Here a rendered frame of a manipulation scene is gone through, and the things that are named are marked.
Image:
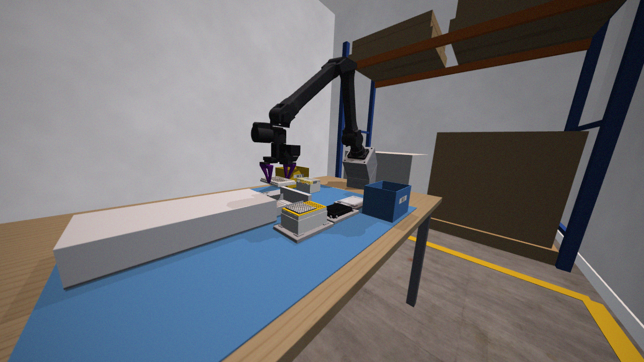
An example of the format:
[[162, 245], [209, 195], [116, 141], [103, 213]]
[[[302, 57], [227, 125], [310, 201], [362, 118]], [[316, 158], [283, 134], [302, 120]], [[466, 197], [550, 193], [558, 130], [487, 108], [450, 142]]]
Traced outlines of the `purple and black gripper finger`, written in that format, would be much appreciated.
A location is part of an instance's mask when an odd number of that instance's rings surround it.
[[[289, 170], [288, 175], [287, 175], [288, 167], [290, 167], [290, 170]], [[296, 163], [295, 164], [292, 164], [292, 163], [291, 164], [283, 164], [285, 178], [287, 178], [287, 179], [290, 178], [290, 175], [292, 174], [292, 172], [293, 172], [295, 167], [296, 167]]]
[[[264, 172], [264, 174], [266, 176], [267, 183], [271, 183], [273, 165], [260, 163], [260, 167], [262, 168], [262, 171]], [[267, 173], [266, 168], [268, 170], [268, 173]]]

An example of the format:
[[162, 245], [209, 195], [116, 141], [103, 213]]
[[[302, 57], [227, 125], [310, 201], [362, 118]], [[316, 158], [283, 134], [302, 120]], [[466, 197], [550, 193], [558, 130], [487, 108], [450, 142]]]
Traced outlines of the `blue open-top bin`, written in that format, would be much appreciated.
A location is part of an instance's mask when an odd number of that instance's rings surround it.
[[409, 210], [411, 185], [380, 181], [364, 186], [363, 214], [395, 222]]

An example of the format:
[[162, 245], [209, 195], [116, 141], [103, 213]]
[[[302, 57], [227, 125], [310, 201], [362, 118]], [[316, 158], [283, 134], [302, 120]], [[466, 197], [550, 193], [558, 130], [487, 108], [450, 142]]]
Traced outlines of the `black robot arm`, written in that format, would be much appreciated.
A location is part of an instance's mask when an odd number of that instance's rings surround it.
[[350, 152], [347, 154], [348, 158], [363, 160], [367, 158], [369, 149], [364, 149], [363, 147], [363, 135], [361, 130], [357, 129], [356, 122], [354, 76], [357, 63], [343, 56], [329, 59], [321, 68], [291, 96], [269, 111], [271, 123], [253, 122], [251, 129], [253, 142], [281, 143], [271, 144], [271, 157], [287, 158], [290, 162], [297, 161], [300, 156], [300, 146], [283, 144], [287, 143], [287, 130], [283, 130], [281, 127], [290, 128], [291, 121], [296, 118], [295, 116], [301, 108], [316, 96], [325, 85], [329, 84], [332, 79], [340, 76], [345, 116], [345, 128], [341, 143], [346, 147], [351, 146]]

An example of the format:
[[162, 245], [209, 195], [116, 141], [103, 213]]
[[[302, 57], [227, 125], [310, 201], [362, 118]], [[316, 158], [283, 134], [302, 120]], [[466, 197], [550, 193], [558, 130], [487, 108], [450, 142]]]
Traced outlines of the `blue bench mat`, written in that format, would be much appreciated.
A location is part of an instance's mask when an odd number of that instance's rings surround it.
[[357, 210], [299, 243], [279, 215], [66, 290], [55, 264], [8, 362], [222, 362], [416, 208]]

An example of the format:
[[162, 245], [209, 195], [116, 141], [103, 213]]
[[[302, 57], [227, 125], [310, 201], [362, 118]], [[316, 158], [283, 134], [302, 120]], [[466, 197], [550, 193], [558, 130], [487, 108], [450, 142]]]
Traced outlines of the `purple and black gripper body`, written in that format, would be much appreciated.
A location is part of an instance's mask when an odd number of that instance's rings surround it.
[[[271, 144], [281, 144], [281, 143], [272, 142]], [[296, 163], [296, 162], [288, 161], [287, 158], [274, 158], [274, 157], [271, 157], [271, 156], [264, 156], [264, 162], [260, 162], [260, 163], [262, 163], [262, 164], [271, 164], [271, 163], [278, 163], [278, 162], [280, 162], [280, 164], [291, 164], [291, 163], [295, 164]]]

